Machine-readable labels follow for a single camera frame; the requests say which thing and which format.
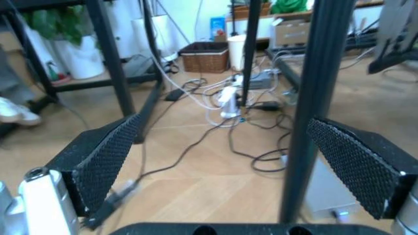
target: shoe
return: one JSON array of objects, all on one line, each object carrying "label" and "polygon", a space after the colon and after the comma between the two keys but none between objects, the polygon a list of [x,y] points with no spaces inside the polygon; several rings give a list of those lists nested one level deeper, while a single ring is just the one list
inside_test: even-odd
[{"label": "shoe", "polygon": [[23,105],[16,105],[19,112],[22,114],[22,118],[16,123],[24,126],[35,126],[41,123],[41,117],[31,112],[27,107]]},{"label": "shoe", "polygon": [[11,123],[21,120],[22,113],[17,109],[17,105],[12,101],[0,97],[0,121]]},{"label": "shoe", "polygon": [[23,105],[17,105],[6,98],[0,97],[0,121],[34,126],[41,123],[41,117]]}]

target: blue box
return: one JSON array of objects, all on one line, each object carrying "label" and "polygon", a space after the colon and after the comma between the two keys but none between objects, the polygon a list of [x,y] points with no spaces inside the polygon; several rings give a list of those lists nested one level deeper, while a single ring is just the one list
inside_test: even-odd
[{"label": "blue box", "polygon": [[225,35],[225,30],[225,17],[212,17],[210,19],[210,39],[212,41],[215,41],[216,36]]}]

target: green plant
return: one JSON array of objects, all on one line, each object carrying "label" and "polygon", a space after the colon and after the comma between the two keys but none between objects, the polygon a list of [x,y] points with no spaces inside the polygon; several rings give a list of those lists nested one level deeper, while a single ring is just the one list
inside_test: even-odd
[{"label": "green plant", "polygon": [[83,36],[89,34],[82,5],[38,10],[24,13],[23,17],[30,28],[48,40],[64,39],[80,46]]}]

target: screw hole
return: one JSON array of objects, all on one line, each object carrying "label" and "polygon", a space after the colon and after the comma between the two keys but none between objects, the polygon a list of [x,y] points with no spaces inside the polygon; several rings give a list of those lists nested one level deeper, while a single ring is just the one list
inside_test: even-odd
[{"label": "screw hole", "polygon": [[194,231],[193,235],[217,235],[217,233],[215,229],[213,229],[212,227],[203,225],[203,226],[198,227]]},{"label": "screw hole", "polygon": [[312,235],[312,233],[301,226],[295,226],[287,231],[288,235]]}]

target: desk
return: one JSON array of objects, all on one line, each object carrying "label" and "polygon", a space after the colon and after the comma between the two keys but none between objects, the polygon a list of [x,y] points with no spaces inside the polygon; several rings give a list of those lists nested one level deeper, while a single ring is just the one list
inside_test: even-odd
[{"label": "desk", "polygon": [[[21,44],[25,44],[26,54],[31,63],[31,67],[33,68],[35,74],[38,75],[39,81],[41,82],[46,96],[42,98],[37,103],[33,103],[30,106],[30,109],[35,112],[39,113],[44,107],[52,102],[58,102],[58,92],[65,92],[65,91],[73,91],[79,89],[88,89],[88,88],[95,88],[95,87],[103,87],[103,86],[113,86],[115,90],[115,94],[118,99],[118,103],[120,105],[121,111],[124,116],[129,116],[134,114],[135,108],[133,105],[131,94],[128,90],[128,82],[146,82],[146,81],[156,81],[156,85],[153,87],[151,94],[146,100],[143,108],[141,109],[140,113],[142,114],[142,122],[139,128],[139,134],[136,139],[136,143],[143,142],[145,136],[143,136],[144,128],[146,123],[148,122],[152,110],[158,98],[160,96],[160,92],[163,88],[163,79],[162,74],[160,71],[154,67],[154,73],[146,73],[142,76],[135,76],[127,78],[124,74],[122,64],[117,52],[116,43],[114,40],[113,33],[110,28],[109,19],[107,16],[106,9],[104,7],[104,2],[102,0],[10,0],[14,6],[17,8],[18,11],[33,11],[39,9],[49,9],[55,8],[57,6],[71,6],[77,4],[85,4],[87,10],[89,12],[90,18],[92,20],[94,30],[97,35],[98,42],[100,43],[101,48],[103,49],[103,56],[106,61],[107,70],[109,76],[105,79],[93,79],[91,81],[86,80],[86,82],[79,83],[79,84],[68,84],[55,87],[51,84],[48,79],[48,76],[45,70],[42,67],[42,63],[39,60],[36,51],[30,41],[23,43],[26,41],[25,31],[23,29],[23,24],[18,19],[15,11],[13,10],[12,6],[9,4],[8,0],[0,0],[0,14],[5,16],[5,20],[9,21],[13,30],[15,31],[18,39],[20,40]],[[145,28],[147,32],[151,32],[147,27],[150,27],[151,24],[145,24]],[[155,55],[156,58],[159,58],[155,42],[154,40],[149,41],[151,52]],[[0,125],[0,138],[4,137],[8,133],[10,133],[13,129],[17,128],[18,126],[13,123],[7,123]]]}]

